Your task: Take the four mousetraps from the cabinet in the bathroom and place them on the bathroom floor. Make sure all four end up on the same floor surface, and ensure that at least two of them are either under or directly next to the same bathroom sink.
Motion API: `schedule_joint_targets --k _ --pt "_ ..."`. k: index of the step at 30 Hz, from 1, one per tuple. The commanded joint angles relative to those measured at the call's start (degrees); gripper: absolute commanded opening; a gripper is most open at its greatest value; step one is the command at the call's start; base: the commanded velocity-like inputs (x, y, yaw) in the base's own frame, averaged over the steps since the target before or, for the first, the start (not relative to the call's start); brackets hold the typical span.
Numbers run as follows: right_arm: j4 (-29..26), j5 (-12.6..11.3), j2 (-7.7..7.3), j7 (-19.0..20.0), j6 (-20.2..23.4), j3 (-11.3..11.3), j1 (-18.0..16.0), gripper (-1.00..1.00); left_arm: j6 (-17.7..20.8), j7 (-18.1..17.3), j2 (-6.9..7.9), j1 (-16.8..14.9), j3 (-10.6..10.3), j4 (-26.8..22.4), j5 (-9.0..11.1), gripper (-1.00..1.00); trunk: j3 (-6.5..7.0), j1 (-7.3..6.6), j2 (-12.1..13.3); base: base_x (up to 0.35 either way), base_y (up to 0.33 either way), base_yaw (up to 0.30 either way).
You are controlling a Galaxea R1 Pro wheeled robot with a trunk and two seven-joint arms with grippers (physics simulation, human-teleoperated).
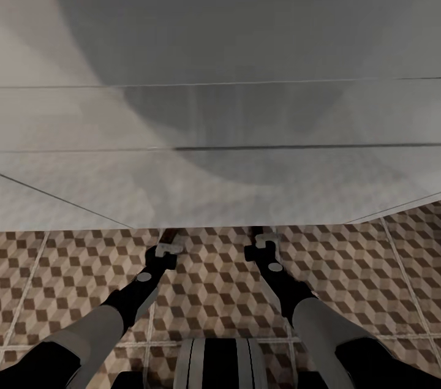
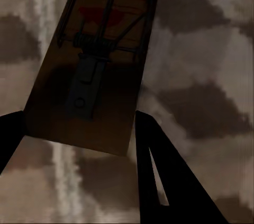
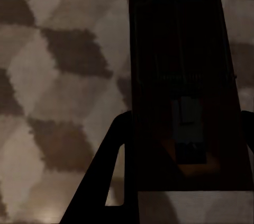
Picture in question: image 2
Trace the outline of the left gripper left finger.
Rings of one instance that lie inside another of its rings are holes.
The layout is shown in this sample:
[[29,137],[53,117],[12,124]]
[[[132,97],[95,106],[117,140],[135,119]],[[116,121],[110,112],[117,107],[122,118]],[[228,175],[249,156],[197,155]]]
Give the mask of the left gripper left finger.
[[22,111],[0,117],[0,174],[23,137],[20,134],[22,117]]

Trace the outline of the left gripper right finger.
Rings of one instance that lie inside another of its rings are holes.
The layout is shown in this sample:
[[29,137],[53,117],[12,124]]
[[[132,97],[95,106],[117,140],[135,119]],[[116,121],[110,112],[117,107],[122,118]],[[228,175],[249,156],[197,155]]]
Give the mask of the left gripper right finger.
[[[141,224],[229,224],[149,114],[135,112]],[[169,206],[159,202],[152,153]]]

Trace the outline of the mousetrap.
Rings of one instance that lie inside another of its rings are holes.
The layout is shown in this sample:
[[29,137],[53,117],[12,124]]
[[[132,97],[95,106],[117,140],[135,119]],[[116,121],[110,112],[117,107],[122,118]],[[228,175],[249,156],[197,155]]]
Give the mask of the mousetrap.
[[126,157],[157,0],[67,0],[20,134]]

